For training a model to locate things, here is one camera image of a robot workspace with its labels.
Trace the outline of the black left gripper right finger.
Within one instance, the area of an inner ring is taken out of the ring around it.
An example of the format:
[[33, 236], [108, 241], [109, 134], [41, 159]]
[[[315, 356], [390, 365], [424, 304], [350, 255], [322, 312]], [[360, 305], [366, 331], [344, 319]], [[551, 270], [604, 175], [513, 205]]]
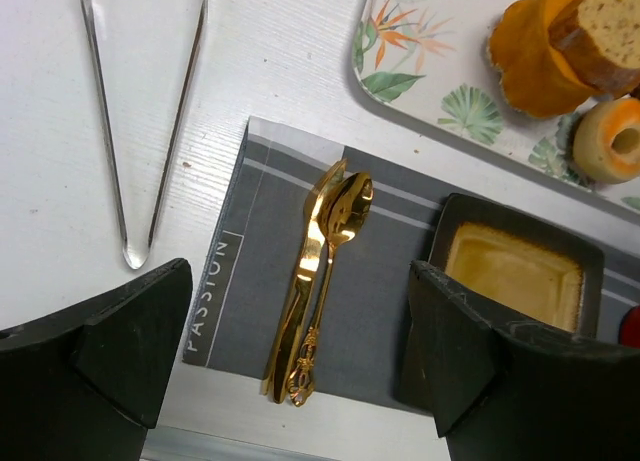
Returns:
[[454, 460], [635, 460], [639, 352], [572, 334], [409, 269], [398, 386], [430, 413]]

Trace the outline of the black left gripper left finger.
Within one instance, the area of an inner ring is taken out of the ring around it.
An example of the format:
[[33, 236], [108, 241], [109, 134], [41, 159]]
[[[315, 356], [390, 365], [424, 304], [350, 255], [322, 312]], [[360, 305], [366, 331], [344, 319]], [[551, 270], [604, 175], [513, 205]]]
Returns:
[[193, 290], [171, 260], [1, 332], [4, 460], [137, 460], [157, 425]]

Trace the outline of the orange round cake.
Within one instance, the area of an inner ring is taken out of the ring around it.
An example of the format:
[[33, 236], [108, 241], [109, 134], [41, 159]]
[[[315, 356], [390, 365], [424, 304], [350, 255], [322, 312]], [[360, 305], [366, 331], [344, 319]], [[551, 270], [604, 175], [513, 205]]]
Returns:
[[591, 97], [611, 95], [584, 84], [550, 44], [551, 23], [573, 1], [518, 0], [488, 38], [488, 58], [500, 74], [504, 98], [531, 117], [567, 114]]

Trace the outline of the sliced bread loaf piece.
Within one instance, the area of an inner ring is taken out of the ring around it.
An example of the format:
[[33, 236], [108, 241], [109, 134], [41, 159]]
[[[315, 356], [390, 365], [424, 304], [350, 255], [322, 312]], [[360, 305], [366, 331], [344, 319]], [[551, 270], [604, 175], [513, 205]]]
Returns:
[[639, 85], [639, 0], [575, 0], [549, 40], [584, 84], [616, 97]]

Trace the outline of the dark square ceramic plate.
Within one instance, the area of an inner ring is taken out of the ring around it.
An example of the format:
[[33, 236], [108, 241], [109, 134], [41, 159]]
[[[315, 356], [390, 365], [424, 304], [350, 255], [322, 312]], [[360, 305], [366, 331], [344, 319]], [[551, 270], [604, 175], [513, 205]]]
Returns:
[[530, 318], [585, 337], [597, 334], [604, 254], [560, 227], [454, 193], [441, 211], [429, 262]]

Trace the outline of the red mug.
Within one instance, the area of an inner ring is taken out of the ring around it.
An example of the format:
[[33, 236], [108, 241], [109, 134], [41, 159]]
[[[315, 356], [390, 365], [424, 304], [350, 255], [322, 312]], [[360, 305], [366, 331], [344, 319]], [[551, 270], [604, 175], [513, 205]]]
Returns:
[[624, 346], [640, 348], [640, 306], [633, 307], [622, 318], [618, 342]]

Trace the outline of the grey striped placemat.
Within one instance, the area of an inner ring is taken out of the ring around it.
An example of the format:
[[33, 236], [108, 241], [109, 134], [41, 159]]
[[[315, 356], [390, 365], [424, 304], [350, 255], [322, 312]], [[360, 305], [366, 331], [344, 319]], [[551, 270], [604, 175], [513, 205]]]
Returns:
[[398, 407], [409, 333], [410, 263], [425, 258], [454, 187], [363, 151], [252, 118], [223, 204], [183, 352], [186, 363], [259, 378], [302, 235], [302, 207], [327, 166], [345, 157], [376, 191], [363, 237], [338, 263], [328, 312], [323, 392]]

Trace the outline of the gold knife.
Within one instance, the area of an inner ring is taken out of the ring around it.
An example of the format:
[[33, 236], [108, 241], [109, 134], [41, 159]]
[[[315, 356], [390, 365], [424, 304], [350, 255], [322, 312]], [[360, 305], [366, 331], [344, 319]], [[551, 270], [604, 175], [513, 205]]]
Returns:
[[347, 163], [346, 158], [335, 162], [304, 202], [300, 249], [261, 384], [262, 394], [271, 396], [277, 404], [283, 403], [287, 394], [287, 379], [302, 337], [302, 325], [325, 243], [319, 228], [319, 212], [329, 192], [343, 180]]

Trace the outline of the floral patterned tray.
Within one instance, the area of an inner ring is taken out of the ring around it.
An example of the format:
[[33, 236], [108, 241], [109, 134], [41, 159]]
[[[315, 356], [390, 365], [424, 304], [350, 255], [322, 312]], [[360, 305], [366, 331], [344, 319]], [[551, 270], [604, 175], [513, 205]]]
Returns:
[[538, 182], [565, 184], [592, 201], [639, 211], [639, 182], [596, 185], [570, 163], [570, 129], [591, 107], [536, 120], [509, 107], [488, 61], [487, 38], [517, 0], [367, 0], [352, 65], [377, 102], [504, 158]]

